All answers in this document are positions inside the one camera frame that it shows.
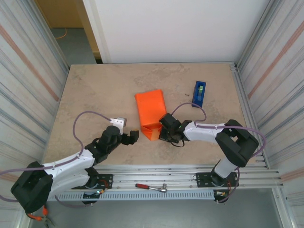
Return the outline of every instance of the corrugated metal wall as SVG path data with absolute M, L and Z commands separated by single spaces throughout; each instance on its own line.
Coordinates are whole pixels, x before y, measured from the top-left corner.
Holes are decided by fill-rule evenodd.
M 304 227 L 304 1 L 281 1 L 240 72 L 288 202 Z
M 57 113 L 68 66 L 33 1 L 0 3 L 0 169 L 40 161 Z M 0 176 L 11 197 L 18 173 Z M 0 227 L 18 223 L 20 205 L 0 200 Z

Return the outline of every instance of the orange cloth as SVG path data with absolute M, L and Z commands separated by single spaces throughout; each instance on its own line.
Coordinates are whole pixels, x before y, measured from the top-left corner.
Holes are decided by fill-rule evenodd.
M 135 100 L 142 133 L 151 141 L 157 140 L 162 129 L 159 120 L 167 113 L 162 90 L 136 94 Z

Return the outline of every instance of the floor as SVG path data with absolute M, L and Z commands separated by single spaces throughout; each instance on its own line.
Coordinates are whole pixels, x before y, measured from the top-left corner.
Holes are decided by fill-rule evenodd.
M 67 209 L 57 202 L 47 206 L 49 218 L 60 228 L 282 227 L 271 189 L 237 190 L 220 205 L 212 200 L 151 200 L 104 201 L 81 209 Z M 32 221 L 29 227 L 44 225 Z
M 54 37 L 65 34 L 64 28 L 51 29 Z M 91 46 L 83 28 L 68 28 L 66 36 L 56 39 L 69 65 L 96 64 Z

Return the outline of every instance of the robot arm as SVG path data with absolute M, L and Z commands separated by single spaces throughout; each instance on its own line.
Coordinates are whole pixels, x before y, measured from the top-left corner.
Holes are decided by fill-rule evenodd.
M 179 141 L 202 140 L 217 143 L 225 154 L 211 172 L 211 177 L 216 186 L 226 182 L 226 177 L 237 167 L 245 167 L 258 147 L 256 138 L 246 130 L 221 128 L 221 126 L 242 126 L 236 120 L 217 125 L 195 124 L 193 121 L 176 120 L 167 113 L 160 119 L 163 128 L 160 139 L 178 143 Z
M 137 142 L 138 131 L 130 131 L 130 136 L 123 133 L 126 120 L 123 118 L 111 119 L 110 125 L 103 131 L 100 138 L 94 139 L 80 152 L 55 161 L 40 165 L 37 161 L 28 168 L 53 166 L 53 169 L 39 171 L 25 171 L 11 188 L 26 213 L 32 213 L 43 205 L 48 198 L 74 187 L 93 187 L 97 183 L 98 172 L 93 166 L 104 161 L 108 155 L 120 144 L 129 145 Z

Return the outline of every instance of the beige tabletop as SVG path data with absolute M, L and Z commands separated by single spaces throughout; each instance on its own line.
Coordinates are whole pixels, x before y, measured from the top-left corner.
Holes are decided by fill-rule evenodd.
M 52 162 L 80 150 L 73 138 L 76 116 L 86 110 L 108 118 L 127 118 L 124 132 L 140 129 L 134 95 L 161 89 L 167 112 L 181 103 L 191 102 L 196 81 L 206 82 L 203 108 L 205 123 L 225 123 L 235 119 L 245 125 L 229 64 L 111 64 L 72 65 L 44 162 Z M 198 108 L 184 105 L 174 117 L 181 122 L 203 117 Z M 108 121 L 85 114 L 76 124 L 76 135 L 89 144 L 101 136 Z M 102 164 L 215 164 L 224 154 L 210 142 L 186 142 L 183 148 L 161 140 L 150 141 L 141 132 L 134 145 L 119 145 Z

